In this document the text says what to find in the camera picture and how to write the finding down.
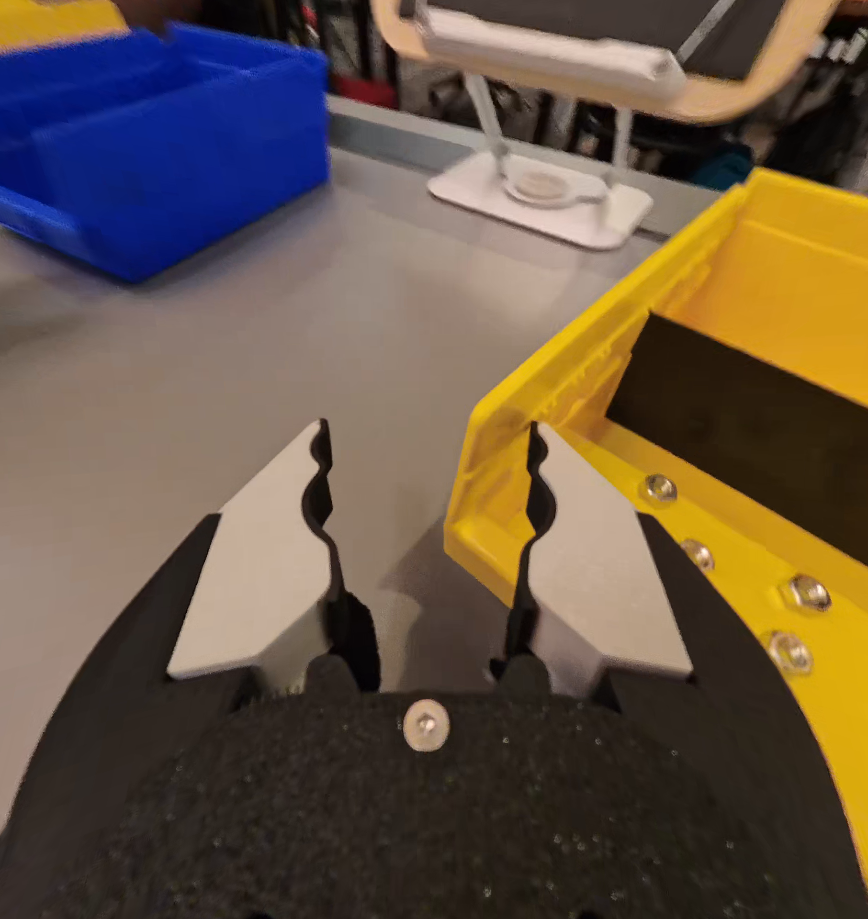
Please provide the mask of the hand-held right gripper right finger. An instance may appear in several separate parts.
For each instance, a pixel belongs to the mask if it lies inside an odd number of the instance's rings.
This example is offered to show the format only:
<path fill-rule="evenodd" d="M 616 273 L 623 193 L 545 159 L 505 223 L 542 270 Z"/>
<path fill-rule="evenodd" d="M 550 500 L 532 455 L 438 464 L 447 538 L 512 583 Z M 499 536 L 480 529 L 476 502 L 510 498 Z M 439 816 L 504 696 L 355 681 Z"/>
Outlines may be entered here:
<path fill-rule="evenodd" d="M 527 471 L 534 533 L 520 554 L 507 659 L 538 657 L 550 681 L 691 676 L 633 503 L 543 423 L 530 427 Z"/>

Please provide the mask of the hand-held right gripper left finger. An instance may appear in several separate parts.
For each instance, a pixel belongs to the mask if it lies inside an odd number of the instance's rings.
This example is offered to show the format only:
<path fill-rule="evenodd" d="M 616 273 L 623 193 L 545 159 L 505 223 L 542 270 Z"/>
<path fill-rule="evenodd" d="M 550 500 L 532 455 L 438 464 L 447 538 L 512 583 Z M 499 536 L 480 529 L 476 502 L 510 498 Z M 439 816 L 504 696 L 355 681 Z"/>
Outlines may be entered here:
<path fill-rule="evenodd" d="M 167 674 L 176 681 L 251 668 L 298 681 L 331 647 L 325 608 L 340 585 L 325 534 L 331 448 L 308 424 L 221 507 Z"/>

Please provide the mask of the yellow plastic bin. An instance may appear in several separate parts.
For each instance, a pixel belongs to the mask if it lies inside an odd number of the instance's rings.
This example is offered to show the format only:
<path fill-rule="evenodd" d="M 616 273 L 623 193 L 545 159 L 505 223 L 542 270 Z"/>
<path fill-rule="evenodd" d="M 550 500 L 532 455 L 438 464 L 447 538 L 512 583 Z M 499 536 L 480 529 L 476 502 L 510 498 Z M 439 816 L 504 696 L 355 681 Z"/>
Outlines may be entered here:
<path fill-rule="evenodd" d="M 444 526 L 448 556 L 511 607 L 534 530 L 530 427 L 550 426 L 639 514 L 693 665 L 553 681 L 599 695 L 692 763 L 772 849 L 801 917 L 868 917 L 868 568 L 607 418 L 649 314 L 868 408 L 868 200 L 755 171 L 555 334 L 473 409 Z M 655 506 L 652 473 L 679 497 Z M 705 543 L 703 572 L 680 547 Z M 788 608 L 803 572 L 832 609 Z M 812 673 L 785 676 L 763 638 L 795 633 Z"/>
<path fill-rule="evenodd" d="M 128 31 L 109 1 L 0 1 L 0 54 Z"/>

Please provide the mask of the blue plastic bin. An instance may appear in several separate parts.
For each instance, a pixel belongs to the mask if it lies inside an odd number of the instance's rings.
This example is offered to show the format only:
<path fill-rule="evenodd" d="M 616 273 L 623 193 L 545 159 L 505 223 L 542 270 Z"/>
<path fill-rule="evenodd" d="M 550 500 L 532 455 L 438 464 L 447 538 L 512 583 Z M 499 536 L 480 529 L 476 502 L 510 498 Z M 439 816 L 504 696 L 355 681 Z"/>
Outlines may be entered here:
<path fill-rule="evenodd" d="M 147 280 L 329 180 L 322 52 L 176 24 L 0 55 L 0 225 Z"/>

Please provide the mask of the grey desk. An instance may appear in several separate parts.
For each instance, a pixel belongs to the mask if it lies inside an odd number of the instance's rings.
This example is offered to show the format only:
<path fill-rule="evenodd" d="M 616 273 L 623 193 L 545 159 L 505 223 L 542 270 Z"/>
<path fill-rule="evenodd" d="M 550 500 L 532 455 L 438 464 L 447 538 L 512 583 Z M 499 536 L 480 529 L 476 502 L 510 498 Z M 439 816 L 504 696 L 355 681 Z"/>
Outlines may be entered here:
<path fill-rule="evenodd" d="M 138 286 L 0 228 L 0 831 L 88 652 L 317 418 L 385 690 L 483 691 L 504 610 L 443 551 L 479 399 L 716 201 L 590 253 L 434 200 L 479 132 L 329 100 L 329 184 Z"/>

